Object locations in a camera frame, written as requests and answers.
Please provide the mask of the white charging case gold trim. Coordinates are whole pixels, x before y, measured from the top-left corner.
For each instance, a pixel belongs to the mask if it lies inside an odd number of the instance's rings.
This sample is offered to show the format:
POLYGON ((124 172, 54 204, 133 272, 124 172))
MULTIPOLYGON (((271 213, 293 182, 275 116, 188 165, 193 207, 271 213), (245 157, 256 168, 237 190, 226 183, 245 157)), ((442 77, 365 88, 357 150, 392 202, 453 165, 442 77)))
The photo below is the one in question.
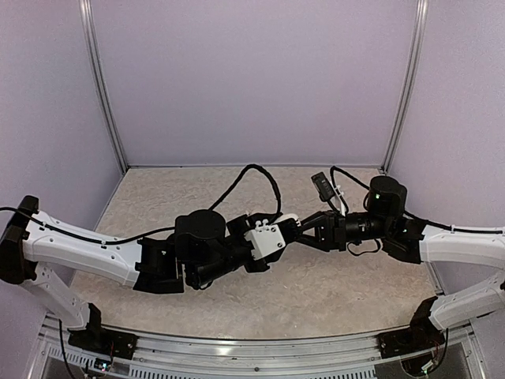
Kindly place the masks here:
POLYGON ((299 216, 295 213, 283 214, 275 220, 275 223, 281 223, 286 220, 293 220, 298 226, 301 225, 299 216))

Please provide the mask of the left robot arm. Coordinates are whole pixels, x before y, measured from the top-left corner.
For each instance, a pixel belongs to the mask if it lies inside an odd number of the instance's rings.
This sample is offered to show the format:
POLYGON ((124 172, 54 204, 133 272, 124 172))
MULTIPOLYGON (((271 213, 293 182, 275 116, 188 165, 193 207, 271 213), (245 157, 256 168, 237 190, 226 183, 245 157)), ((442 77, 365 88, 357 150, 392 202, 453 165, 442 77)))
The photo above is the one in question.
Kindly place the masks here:
POLYGON ((27 196, 11 209, 1 235, 1 279, 24 287, 93 351, 110 344, 99 310, 81 300, 52 272, 63 265, 154 295, 203 290, 218 278, 245 268, 264 272, 299 234, 294 214, 254 214, 226 221, 201 209, 179 216, 166 238, 150 231, 115 238, 63 223, 27 196))

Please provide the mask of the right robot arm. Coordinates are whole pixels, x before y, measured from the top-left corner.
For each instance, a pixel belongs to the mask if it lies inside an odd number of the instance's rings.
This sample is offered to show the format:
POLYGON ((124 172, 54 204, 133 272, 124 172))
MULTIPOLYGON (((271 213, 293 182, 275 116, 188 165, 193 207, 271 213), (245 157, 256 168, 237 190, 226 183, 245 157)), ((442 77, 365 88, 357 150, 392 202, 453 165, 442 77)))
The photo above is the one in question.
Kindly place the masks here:
POLYGON ((364 212, 332 209, 303 220, 297 242, 324 252, 343 251, 353 242, 379 240, 382 250, 411 264, 458 262, 496 269, 490 278, 449 295, 423 301, 404 332, 403 342, 419 351, 435 330, 504 308, 504 230, 476 230, 424 220, 405 210, 407 189, 387 176, 371 179, 364 212))

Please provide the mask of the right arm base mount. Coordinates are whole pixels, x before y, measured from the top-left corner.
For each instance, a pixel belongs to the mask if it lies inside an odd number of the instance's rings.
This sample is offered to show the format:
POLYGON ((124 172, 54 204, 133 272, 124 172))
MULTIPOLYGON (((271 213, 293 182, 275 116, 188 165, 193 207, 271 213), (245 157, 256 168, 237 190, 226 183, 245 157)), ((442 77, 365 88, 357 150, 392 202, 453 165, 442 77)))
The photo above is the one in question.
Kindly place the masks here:
POLYGON ((431 307, 437 297, 425 299, 416 309, 405 328, 382 332, 377 336, 381 358, 392 358, 446 343, 444 329, 438 329, 430 320, 431 307))

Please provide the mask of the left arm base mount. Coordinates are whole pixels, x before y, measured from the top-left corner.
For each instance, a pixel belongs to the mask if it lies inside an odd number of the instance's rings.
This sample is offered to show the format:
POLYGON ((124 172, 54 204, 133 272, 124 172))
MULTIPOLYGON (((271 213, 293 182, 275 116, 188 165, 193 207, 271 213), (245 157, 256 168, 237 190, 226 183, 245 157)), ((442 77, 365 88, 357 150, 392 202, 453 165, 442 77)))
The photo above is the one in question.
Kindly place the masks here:
POLYGON ((100 310, 92 303, 88 304, 88 321, 84 329, 69 330, 68 343, 110 358, 131 360, 137 347, 138 336, 129 332, 120 332, 102 326, 100 310))

